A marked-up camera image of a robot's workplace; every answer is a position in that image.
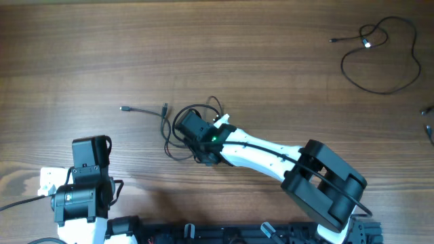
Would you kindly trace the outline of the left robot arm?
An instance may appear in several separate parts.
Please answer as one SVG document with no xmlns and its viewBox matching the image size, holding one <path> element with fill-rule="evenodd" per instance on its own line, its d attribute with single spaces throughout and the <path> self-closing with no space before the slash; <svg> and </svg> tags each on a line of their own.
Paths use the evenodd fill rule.
<svg viewBox="0 0 434 244">
<path fill-rule="evenodd" d="M 74 165 L 51 200 L 63 242 L 104 243 L 110 237 L 109 210 L 124 185 L 109 176 L 111 149 L 112 140 L 106 135 L 73 140 Z"/>
</svg>

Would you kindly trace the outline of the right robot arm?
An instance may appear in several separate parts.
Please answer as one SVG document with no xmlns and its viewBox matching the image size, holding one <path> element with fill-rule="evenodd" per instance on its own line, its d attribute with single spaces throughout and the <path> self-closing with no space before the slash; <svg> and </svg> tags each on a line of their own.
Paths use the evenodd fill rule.
<svg viewBox="0 0 434 244">
<path fill-rule="evenodd" d="M 190 108 L 172 126 L 199 163 L 245 167 L 278 180 L 282 190 L 317 223 L 317 236 L 328 243 L 349 239 L 351 217 L 361 204 L 366 179 L 325 144 L 284 146 L 261 140 L 229 124 L 229 116 L 208 123 Z"/>
</svg>

